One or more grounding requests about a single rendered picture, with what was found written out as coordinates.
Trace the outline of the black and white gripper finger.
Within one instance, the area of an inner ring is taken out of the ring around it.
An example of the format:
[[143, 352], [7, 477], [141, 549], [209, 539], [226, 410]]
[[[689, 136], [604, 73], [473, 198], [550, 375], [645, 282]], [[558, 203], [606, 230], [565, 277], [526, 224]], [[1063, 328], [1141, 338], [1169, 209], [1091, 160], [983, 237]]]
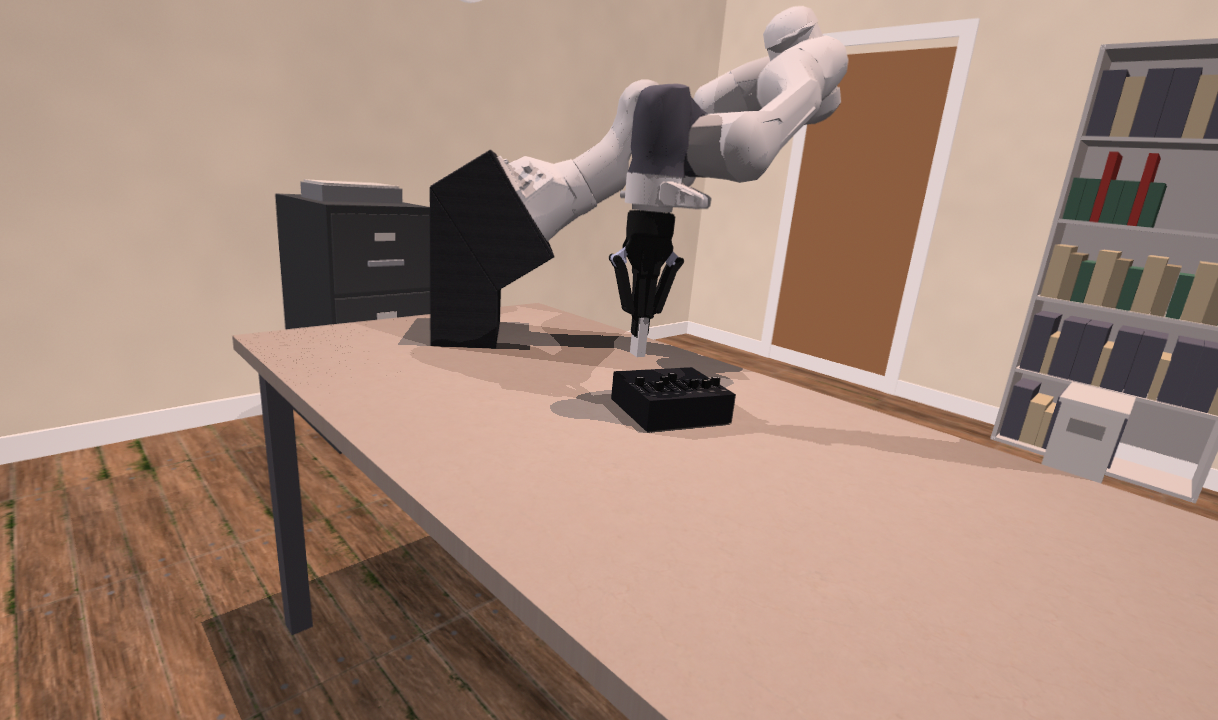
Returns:
[[658, 277], [660, 275], [661, 270], [663, 256], [664, 256], [663, 250], [658, 249], [654, 256], [653, 270], [647, 269], [644, 342], [642, 342], [641, 357], [646, 357], [647, 333], [649, 333], [650, 319], [653, 319], [653, 316], [661, 313], [665, 302], [667, 302], [667, 294], [670, 292], [670, 286], [672, 286], [674, 278], [676, 278], [676, 273], [678, 272], [678, 266], [683, 266], [685, 263], [685, 259], [678, 258], [676, 252], [670, 253], [667, 258], [667, 266], [664, 266], [661, 277], [658, 281]]
[[626, 247], [621, 249], [615, 253], [609, 255], [611, 266], [615, 270], [615, 281], [618, 281], [619, 296], [621, 296], [622, 311], [632, 316], [631, 323], [631, 346], [628, 346], [628, 355], [635, 355], [641, 357], [642, 342], [644, 342], [644, 309], [646, 309], [646, 275], [647, 275], [647, 261], [649, 261], [649, 250], [642, 249], [639, 255], [639, 270], [635, 269], [632, 292], [628, 288], [628, 270]]

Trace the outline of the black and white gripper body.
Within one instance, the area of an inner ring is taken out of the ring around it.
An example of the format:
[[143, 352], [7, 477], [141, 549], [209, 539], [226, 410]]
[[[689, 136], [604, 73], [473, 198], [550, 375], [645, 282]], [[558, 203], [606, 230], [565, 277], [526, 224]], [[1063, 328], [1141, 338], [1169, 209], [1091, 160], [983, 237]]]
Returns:
[[654, 256], [658, 249], [663, 250], [661, 266], [667, 263], [670, 253], [674, 252], [672, 238], [676, 217], [674, 214], [650, 214], [647, 211], [631, 211], [627, 214], [626, 247], [628, 263], [639, 270], [639, 255], [642, 249], [649, 250], [647, 269], [653, 270]]

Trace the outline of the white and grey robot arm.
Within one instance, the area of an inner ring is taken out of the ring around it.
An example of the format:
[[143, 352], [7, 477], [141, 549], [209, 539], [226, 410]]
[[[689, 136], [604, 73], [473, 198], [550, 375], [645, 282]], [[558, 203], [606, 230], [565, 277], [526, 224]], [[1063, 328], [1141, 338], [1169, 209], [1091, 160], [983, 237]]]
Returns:
[[498, 156], [544, 240], [624, 186], [632, 210], [708, 210], [711, 197], [691, 186], [695, 177], [758, 182], [798, 129], [833, 115], [847, 48], [821, 35], [812, 9], [775, 15], [762, 37], [769, 56], [730, 69], [693, 97], [691, 86], [633, 82], [607, 136], [579, 158], [509, 163]]

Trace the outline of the black lighting desk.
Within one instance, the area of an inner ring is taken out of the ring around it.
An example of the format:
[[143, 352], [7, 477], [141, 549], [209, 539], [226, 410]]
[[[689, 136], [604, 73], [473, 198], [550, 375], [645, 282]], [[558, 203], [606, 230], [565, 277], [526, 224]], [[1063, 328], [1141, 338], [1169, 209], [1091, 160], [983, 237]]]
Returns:
[[646, 432], [730, 424], [734, 397], [719, 376], [710, 379], [692, 365], [613, 372], [611, 400]]

